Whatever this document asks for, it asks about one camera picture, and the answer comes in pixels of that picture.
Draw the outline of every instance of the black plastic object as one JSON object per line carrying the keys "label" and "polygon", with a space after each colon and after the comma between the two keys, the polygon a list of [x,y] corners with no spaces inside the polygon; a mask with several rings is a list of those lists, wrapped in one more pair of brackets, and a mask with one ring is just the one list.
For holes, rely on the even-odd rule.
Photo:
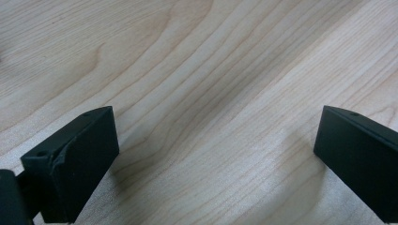
{"label": "black plastic object", "polygon": [[112,107],[86,112],[21,157],[25,170],[18,176],[19,190],[8,191],[21,193],[23,207],[4,207],[29,218],[40,211],[47,223],[73,223],[118,153]]}
{"label": "black plastic object", "polygon": [[9,170],[0,170],[0,220],[0,224],[32,224],[17,179]]}
{"label": "black plastic object", "polygon": [[314,153],[386,223],[398,222],[398,133],[325,106]]}

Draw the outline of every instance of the black plastic block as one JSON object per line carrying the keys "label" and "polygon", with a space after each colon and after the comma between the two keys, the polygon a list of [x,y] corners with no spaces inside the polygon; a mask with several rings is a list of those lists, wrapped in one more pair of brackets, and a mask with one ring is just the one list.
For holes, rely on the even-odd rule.
{"label": "black plastic block", "polygon": [[378,216],[398,222],[398,133],[360,115],[325,106],[314,153]]}
{"label": "black plastic block", "polygon": [[44,221],[74,222],[119,153],[112,107],[86,112],[21,157]]}

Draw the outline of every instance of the table surface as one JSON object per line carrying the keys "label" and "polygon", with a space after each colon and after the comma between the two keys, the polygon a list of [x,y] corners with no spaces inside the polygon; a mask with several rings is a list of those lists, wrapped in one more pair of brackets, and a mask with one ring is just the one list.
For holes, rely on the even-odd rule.
{"label": "table surface", "polygon": [[324,105],[398,130],[397,1],[0,0],[0,60],[1,168],[114,107],[76,224],[382,224],[313,148]]}

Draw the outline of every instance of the wood grain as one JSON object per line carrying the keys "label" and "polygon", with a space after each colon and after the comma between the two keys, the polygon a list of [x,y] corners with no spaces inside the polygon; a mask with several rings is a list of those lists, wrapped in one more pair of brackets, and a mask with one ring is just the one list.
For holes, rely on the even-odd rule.
{"label": "wood grain", "polygon": [[397,70],[393,0],[0,0],[0,167],[112,105],[77,224],[382,224],[313,147],[323,105],[398,130]]}

